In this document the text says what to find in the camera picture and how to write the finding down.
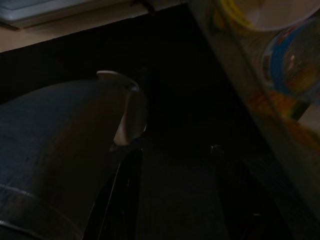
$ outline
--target dark background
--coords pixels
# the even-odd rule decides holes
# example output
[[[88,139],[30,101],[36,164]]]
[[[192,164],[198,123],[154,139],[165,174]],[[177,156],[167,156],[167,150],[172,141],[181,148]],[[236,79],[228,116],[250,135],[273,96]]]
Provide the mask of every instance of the dark background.
[[[214,239],[216,192],[195,168],[211,145],[233,161],[266,148],[186,5],[4,52],[0,66],[1,103],[98,70],[150,70],[138,239]]]

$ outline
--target blue label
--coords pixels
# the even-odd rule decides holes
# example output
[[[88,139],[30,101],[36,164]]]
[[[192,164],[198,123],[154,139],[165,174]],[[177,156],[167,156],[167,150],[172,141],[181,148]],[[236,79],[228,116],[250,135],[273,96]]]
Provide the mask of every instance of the blue label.
[[[269,45],[268,51],[271,52],[269,62],[269,74],[275,90],[287,95],[294,93],[286,85],[284,73],[284,58],[296,36],[310,23],[313,19],[304,22],[300,26],[292,27],[285,32],[280,33]]]

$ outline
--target plastic container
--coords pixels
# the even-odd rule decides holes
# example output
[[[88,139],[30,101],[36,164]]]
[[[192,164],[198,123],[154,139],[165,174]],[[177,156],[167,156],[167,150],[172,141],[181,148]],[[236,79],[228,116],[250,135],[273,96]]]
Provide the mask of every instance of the plastic container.
[[[319,0],[220,0],[237,24],[256,32],[278,31],[297,24],[320,8]]]
[[[320,18],[258,37],[247,48],[265,85],[281,94],[320,104]]]

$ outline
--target white appliance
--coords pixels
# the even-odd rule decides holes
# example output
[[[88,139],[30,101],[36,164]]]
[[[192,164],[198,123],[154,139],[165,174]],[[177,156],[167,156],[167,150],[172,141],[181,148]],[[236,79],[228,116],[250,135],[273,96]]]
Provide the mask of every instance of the white appliance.
[[[23,28],[123,2],[130,1],[0,0],[0,22],[15,28]]]

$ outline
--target shelf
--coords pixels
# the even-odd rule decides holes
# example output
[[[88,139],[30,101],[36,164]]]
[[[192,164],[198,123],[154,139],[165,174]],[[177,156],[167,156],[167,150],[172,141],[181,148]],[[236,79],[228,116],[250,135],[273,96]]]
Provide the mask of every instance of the shelf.
[[[183,0],[151,0],[156,11],[182,4]],[[69,34],[97,28],[124,19],[135,18],[148,11],[141,4],[131,6],[129,1],[70,15],[13,31],[0,27],[0,53],[45,42]]]
[[[254,33],[234,29],[233,24],[221,11],[218,0],[190,0],[189,7],[210,47],[220,61],[230,82],[248,106],[248,101],[257,93],[265,98],[265,111],[259,114],[248,108],[275,157],[315,216],[320,216],[320,154],[307,144],[298,143],[288,125],[281,117],[270,91],[259,78],[255,54],[248,54],[252,44],[270,42],[278,32]],[[224,27],[213,22],[213,12],[221,13]]]

